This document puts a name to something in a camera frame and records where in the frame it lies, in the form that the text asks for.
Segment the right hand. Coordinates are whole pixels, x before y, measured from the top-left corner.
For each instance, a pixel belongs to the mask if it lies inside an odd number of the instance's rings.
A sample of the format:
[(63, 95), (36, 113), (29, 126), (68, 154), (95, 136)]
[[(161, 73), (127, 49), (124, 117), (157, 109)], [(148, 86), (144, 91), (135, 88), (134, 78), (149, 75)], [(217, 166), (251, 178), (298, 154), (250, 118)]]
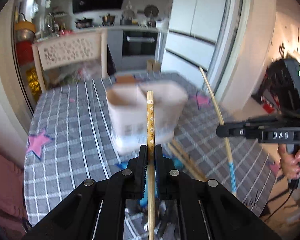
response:
[(278, 147), (278, 154), (280, 156), (280, 165), (283, 174), (288, 179), (298, 179), (300, 177), (300, 150), (295, 156), (289, 154), (286, 150), (286, 145), (281, 144)]

